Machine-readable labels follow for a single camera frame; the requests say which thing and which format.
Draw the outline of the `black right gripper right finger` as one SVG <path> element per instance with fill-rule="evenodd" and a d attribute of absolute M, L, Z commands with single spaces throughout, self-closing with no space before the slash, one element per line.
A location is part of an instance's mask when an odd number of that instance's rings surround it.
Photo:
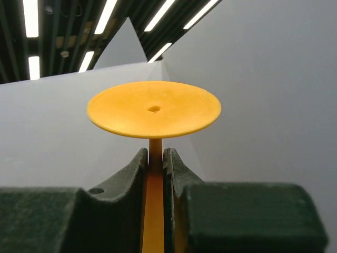
<path fill-rule="evenodd" d="M 165 252 L 325 252 L 328 234 L 304 188 L 205 182 L 167 148 Z"/>

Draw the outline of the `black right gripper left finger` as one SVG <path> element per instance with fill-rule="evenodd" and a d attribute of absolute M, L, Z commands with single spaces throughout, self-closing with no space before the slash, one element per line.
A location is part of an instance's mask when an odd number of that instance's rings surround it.
<path fill-rule="evenodd" d="M 146 168 L 142 148 L 89 190 L 2 187 L 1 252 L 140 252 Z"/>

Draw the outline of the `yellow plastic wine glass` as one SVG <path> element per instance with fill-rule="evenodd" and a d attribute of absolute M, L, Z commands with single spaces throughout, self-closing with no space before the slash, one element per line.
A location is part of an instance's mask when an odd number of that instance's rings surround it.
<path fill-rule="evenodd" d="M 164 252 L 162 140 L 203 130 L 220 113 L 221 104 L 212 93 L 168 81 L 117 85 L 90 99 L 87 115 L 97 127 L 113 134 L 149 140 L 142 252 Z"/>

